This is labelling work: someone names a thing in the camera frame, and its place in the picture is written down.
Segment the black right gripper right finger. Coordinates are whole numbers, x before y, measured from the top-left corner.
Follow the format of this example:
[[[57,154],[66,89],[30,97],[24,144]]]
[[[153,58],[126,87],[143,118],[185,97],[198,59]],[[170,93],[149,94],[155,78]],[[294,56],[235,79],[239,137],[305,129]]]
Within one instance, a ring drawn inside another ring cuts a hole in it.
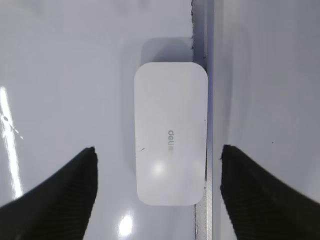
[[[318,240],[320,204],[224,145],[220,191],[238,240]]]

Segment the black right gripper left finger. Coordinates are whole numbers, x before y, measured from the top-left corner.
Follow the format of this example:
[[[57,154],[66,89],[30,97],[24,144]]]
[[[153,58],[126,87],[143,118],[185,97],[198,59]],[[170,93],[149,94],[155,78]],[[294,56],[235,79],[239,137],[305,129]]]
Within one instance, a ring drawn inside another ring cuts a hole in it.
[[[82,240],[98,192],[98,156],[83,149],[20,198],[0,208],[2,240]]]

